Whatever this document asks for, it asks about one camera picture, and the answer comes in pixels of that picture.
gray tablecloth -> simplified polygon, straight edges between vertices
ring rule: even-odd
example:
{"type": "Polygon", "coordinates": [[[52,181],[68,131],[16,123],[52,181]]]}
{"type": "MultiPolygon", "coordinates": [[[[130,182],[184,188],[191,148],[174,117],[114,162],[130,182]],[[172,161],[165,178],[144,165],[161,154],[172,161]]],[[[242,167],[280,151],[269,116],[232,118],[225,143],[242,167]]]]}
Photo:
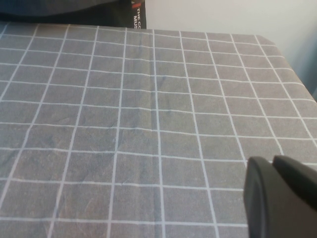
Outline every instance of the gray tablecloth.
{"type": "Polygon", "coordinates": [[[247,159],[317,167],[317,104],[261,36],[0,32],[2,238],[246,238],[247,159]]]}

